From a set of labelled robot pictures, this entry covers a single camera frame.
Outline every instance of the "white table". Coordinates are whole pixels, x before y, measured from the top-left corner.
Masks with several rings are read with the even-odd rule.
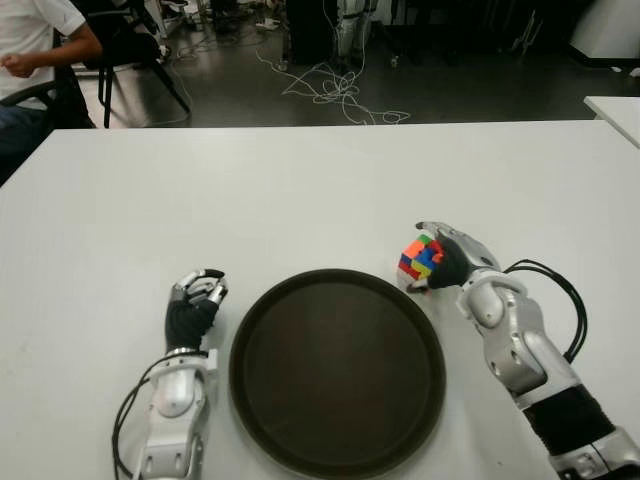
[[[473,234],[504,266],[538,258],[574,282],[591,321],[577,371],[640,440],[638,158],[600,121],[55,132],[0,189],[3,478],[112,478],[116,408],[162,354],[170,285],[201,266],[224,269],[231,287],[209,339],[221,373],[203,478],[297,478],[234,416],[233,333],[301,271],[393,282],[420,219]],[[570,301],[522,278],[565,348]],[[445,408],[431,442],[388,478],[553,478],[453,298],[419,299],[445,352]],[[129,465],[139,436],[123,432]]]
[[[640,148],[640,97],[586,97],[584,103]]]

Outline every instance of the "chair leg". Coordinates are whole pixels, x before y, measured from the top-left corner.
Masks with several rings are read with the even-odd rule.
[[[98,71],[98,101],[104,107],[104,69]]]
[[[162,68],[162,65],[154,61],[154,62],[151,62],[150,66],[153,72],[156,74],[156,76],[160,79],[160,81],[164,83],[164,86],[167,87],[167,90],[169,90],[169,93],[180,104],[182,109],[187,113],[191,113],[191,108],[189,108],[189,105],[187,105],[187,103],[182,99],[178,91],[175,89],[173,80],[171,80],[171,77],[169,76],[169,74],[164,71],[164,68]]]
[[[113,67],[107,67],[107,85],[104,99],[104,128],[109,128],[111,119],[111,87],[113,86]]]

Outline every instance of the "jeans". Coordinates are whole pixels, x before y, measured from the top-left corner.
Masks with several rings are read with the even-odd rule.
[[[44,110],[0,106],[0,185],[51,132]]]

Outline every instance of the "office chair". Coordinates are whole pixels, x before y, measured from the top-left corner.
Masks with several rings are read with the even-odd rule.
[[[72,0],[72,3],[82,12],[102,43],[102,58],[85,62],[85,66],[89,70],[98,70],[98,100],[104,106],[105,128],[109,128],[111,118],[114,68],[129,63],[149,67],[184,111],[190,113],[189,105],[178,94],[173,80],[160,64],[162,54],[158,42],[149,33],[135,31],[141,24],[151,33],[158,31],[144,0],[127,0],[118,7],[110,0]]]
[[[56,34],[54,46],[59,44]],[[25,100],[37,98],[46,107],[42,125],[34,130],[34,145],[38,145],[55,129],[95,128],[78,81],[69,66],[55,69],[55,80],[20,90],[0,99],[0,106],[13,107]],[[24,152],[0,159],[0,186],[22,165]]]

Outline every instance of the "white cable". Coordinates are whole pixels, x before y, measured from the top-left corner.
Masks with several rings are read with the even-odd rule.
[[[335,55],[335,49],[338,46],[339,36],[338,36],[337,30],[335,29],[335,27],[331,23],[331,20],[329,19],[329,16],[327,15],[324,0],[322,1],[322,12],[324,13],[324,17],[329,23],[329,26],[331,27],[331,31],[333,32],[334,55]],[[369,11],[367,12],[367,21],[369,21],[370,16],[371,16],[371,12]],[[258,57],[258,60],[260,62],[266,63],[267,65],[269,65],[271,67],[271,70],[273,70],[274,72],[293,79],[293,82],[291,82],[287,86],[287,88],[285,88],[281,92],[281,95],[294,94],[294,95],[299,95],[301,97],[309,97],[312,99],[313,103],[317,105],[329,104],[329,103],[340,104],[342,108],[342,113],[345,116],[345,118],[349,122],[355,125],[370,125],[370,124],[376,125],[377,123],[379,123],[376,121],[376,117],[380,117],[383,123],[390,124],[390,125],[397,125],[400,122],[403,122],[411,118],[411,115],[407,112],[400,112],[396,110],[388,110],[386,112],[376,112],[361,105],[356,98],[360,94],[360,88],[357,85],[355,85],[355,82],[360,77],[360,75],[362,75],[362,72],[364,71],[365,62],[366,62],[365,33],[366,33],[366,29],[363,28],[362,29],[362,65],[358,73],[347,72],[344,75],[338,75],[328,64],[319,63],[317,65],[314,65],[311,69],[307,70],[305,73],[303,73],[301,76],[298,77],[291,73],[278,70],[273,64],[273,62],[270,62],[269,60],[265,60],[264,58],[262,58],[257,49],[256,49],[256,57]],[[321,75],[327,75],[330,77],[330,79],[325,79],[322,81],[322,92],[318,92],[318,90],[316,90],[308,81],[305,80],[307,76],[310,76],[312,74],[321,74]],[[304,86],[306,89],[308,89],[308,91],[302,92],[300,90],[294,89],[294,87],[297,85]],[[361,112],[365,113],[369,117],[369,122],[367,122],[367,120],[358,121],[354,119],[347,113],[348,108],[360,110]]]

